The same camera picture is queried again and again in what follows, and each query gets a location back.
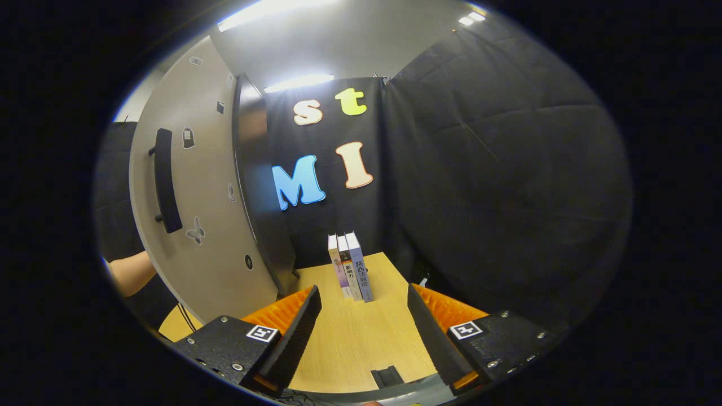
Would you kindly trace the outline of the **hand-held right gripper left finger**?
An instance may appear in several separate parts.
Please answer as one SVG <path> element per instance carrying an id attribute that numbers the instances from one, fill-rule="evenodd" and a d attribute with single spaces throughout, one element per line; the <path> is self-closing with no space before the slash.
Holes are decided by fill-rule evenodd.
<path id="1" fill-rule="evenodd" d="M 241 319 L 219 316 L 172 347 L 230 385 L 277 398 L 296 375 L 321 310 L 312 285 Z"/>

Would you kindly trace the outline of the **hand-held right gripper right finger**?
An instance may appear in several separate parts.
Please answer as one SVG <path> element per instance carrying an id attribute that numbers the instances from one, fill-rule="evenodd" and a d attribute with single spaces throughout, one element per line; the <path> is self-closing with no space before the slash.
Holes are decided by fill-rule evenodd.
<path id="1" fill-rule="evenodd" d="M 487 313 L 410 284 L 407 307 L 422 343 L 454 395 L 487 390 L 550 352 L 556 333 L 513 311 Z"/>

